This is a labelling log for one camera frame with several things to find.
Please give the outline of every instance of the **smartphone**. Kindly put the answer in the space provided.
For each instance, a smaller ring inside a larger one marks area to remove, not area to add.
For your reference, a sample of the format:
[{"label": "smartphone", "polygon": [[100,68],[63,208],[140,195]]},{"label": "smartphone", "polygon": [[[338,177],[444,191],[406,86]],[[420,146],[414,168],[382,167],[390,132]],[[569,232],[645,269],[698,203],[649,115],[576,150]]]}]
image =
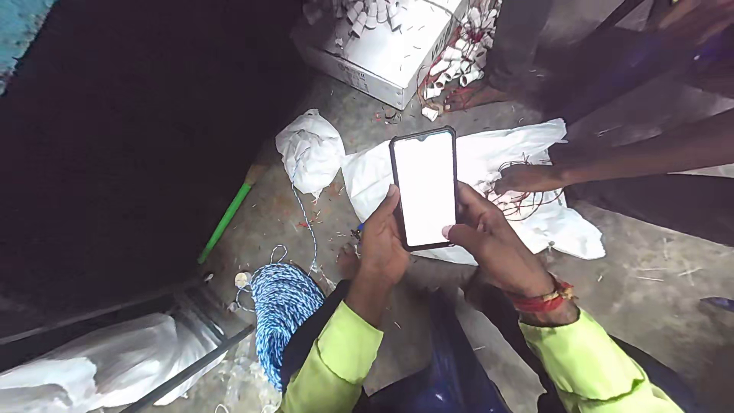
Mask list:
[{"label": "smartphone", "polygon": [[445,126],[394,137],[390,160],[400,188],[395,214],[406,251],[451,245],[441,229],[457,223],[456,132]]}]

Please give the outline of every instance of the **fingernail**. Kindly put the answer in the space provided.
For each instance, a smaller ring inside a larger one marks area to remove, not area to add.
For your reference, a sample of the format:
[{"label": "fingernail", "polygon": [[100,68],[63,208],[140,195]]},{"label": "fingernail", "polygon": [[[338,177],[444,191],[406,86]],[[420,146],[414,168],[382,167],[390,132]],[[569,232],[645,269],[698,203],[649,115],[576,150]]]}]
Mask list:
[{"label": "fingernail", "polygon": [[444,238],[448,239],[448,232],[451,230],[451,227],[453,225],[447,225],[444,226],[443,229],[441,229],[441,235],[443,235]]}]

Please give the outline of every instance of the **white cloth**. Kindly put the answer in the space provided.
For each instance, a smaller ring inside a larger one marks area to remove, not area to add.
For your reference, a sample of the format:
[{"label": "white cloth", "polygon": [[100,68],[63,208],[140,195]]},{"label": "white cloth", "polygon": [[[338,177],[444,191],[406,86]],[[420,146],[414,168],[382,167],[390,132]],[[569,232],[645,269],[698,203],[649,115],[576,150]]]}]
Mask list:
[{"label": "white cloth", "polygon": [[[3,372],[0,413],[85,413],[138,401],[217,346],[201,321],[186,318],[181,323],[156,313],[100,328]],[[222,359],[155,404],[174,401]]]},{"label": "white cloth", "polygon": [[331,184],[344,158],[344,143],[334,126],[309,109],[275,137],[283,165],[294,186],[318,198]]},{"label": "white cloth", "polygon": [[[566,125],[562,119],[545,123],[521,126],[515,129],[486,131],[457,138],[457,177],[479,192],[489,189],[490,182],[500,178],[498,172],[505,162],[526,159],[530,163],[548,161],[548,147],[564,142]],[[342,174],[346,193],[359,219],[364,222],[385,197],[388,186],[393,182],[390,163],[389,142],[375,148],[347,155],[342,163]],[[541,195],[533,201],[528,197],[519,212],[508,220],[520,239],[530,251],[538,253],[552,243],[552,248],[583,259],[597,259],[605,255],[601,244],[601,232],[578,212],[566,206],[564,196],[550,202],[557,193],[543,193],[542,200],[548,202],[535,209]],[[499,201],[511,198],[508,193]],[[476,261],[464,248],[457,245],[447,248],[416,251],[413,254],[442,259],[460,264],[476,265]]]}]

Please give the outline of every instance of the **green long-sleeve shirt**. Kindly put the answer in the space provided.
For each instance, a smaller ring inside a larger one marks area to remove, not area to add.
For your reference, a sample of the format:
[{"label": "green long-sleeve shirt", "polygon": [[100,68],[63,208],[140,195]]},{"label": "green long-sleeve shirt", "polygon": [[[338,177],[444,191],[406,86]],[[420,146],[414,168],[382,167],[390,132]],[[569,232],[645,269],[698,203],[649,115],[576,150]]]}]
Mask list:
[{"label": "green long-sleeve shirt", "polygon": [[[562,327],[520,324],[569,412],[682,413],[585,311]],[[339,304],[293,374],[280,410],[350,412],[377,357],[382,332]]]}]

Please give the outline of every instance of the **blank white phone screen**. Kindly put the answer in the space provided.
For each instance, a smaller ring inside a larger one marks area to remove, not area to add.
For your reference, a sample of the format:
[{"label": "blank white phone screen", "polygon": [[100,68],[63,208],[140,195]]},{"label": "blank white phone screen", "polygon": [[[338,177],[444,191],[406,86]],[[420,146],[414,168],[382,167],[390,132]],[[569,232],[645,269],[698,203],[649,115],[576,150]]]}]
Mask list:
[{"label": "blank white phone screen", "polygon": [[400,186],[406,243],[445,243],[441,229],[456,223],[454,147],[451,134],[439,132],[393,145]]}]

